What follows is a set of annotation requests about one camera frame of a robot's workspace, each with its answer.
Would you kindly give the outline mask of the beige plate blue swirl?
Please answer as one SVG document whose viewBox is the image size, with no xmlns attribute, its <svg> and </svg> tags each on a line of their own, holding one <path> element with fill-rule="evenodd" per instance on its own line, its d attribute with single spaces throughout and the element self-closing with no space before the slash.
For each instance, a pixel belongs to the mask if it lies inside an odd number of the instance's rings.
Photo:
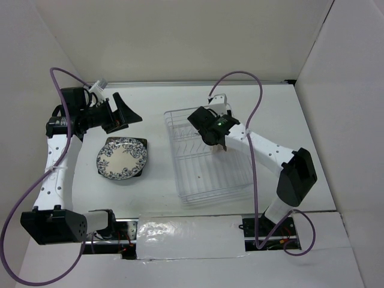
<svg viewBox="0 0 384 288">
<path fill-rule="evenodd" d="M 212 146 L 211 147 L 211 152 L 214 154 L 214 153 L 218 153 L 218 152 L 221 152 L 223 151 L 223 147 L 221 145 L 215 145 L 215 146 Z"/>
</svg>

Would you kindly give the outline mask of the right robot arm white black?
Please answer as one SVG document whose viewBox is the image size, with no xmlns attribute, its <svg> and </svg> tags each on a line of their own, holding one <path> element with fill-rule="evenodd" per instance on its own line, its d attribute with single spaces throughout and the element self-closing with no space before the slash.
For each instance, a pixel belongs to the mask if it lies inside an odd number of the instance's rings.
<svg viewBox="0 0 384 288">
<path fill-rule="evenodd" d="M 280 146 L 250 130 L 230 115 L 215 115 L 199 107 L 188 121 L 205 144 L 220 145 L 241 152 L 265 166 L 278 177 L 276 197 L 263 213 L 262 229 L 276 235 L 283 227 L 282 218 L 297 208 L 317 182 L 313 159 L 308 150 Z"/>
</svg>

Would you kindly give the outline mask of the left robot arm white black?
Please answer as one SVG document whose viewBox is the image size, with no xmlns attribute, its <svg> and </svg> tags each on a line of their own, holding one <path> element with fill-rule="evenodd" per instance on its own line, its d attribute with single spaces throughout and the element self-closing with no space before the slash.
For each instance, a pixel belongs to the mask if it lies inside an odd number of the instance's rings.
<svg viewBox="0 0 384 288">
<path fill-rule="evenodd" d="M 62 88 L 64 103 L 58 105 L 46 124 L 48 155 L 47 176 L 32 211 L 23 212 L 22 227 L 39 245 L 83 242 L 97 232 L 104 239 L 118 234 L 118 224 L 111 209 L 96 209 L 85 214 L 74 212 L 72 187 L 77 158 L 86 132 L 101 127 L 107 134 L 142 121 L 113 94 L 116 110 L 108 100 L 91 104 L 91 93 L 83 87 Z"/>
</svg>

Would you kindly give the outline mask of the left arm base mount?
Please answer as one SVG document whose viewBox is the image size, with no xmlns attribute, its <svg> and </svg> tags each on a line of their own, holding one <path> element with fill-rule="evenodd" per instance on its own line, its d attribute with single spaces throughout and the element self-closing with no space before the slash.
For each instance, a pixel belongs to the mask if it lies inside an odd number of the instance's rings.
<svg viewBox="0 0 384 288">
<path fill-rule="evenodd" d="M 83 255 L 117 255 L 135 260 L 138 218 L 121 218 L 115 222 L 112 232 L 94 231 L 86 239 Z"/>
</svg>

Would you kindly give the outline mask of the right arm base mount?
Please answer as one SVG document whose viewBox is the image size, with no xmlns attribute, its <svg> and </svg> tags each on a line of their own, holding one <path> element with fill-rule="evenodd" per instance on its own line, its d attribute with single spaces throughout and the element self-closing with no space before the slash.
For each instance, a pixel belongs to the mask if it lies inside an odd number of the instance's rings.
<svg viewBox="0 0 384 288">
<path fill-rule="evenodd" d="M 261 244 L 274 227 L 274 224 L 263 216 L 259 217 L 259 243 Z M 242 218 L 242 223 L 238 226 L 244 234 L 245 250 L 246 252 L 258 251 L 254 237 L 254 217 Z M 298 240 L 298 235 L 294 220 L 288 217 L 277 228 L 277 230 L 268 239 L 266 244 L 261 249 L 266 250 L 282 250 L 284 244 L 287 243 L 288 250 L 300 250 L 301 246 Z"/>
</svg>

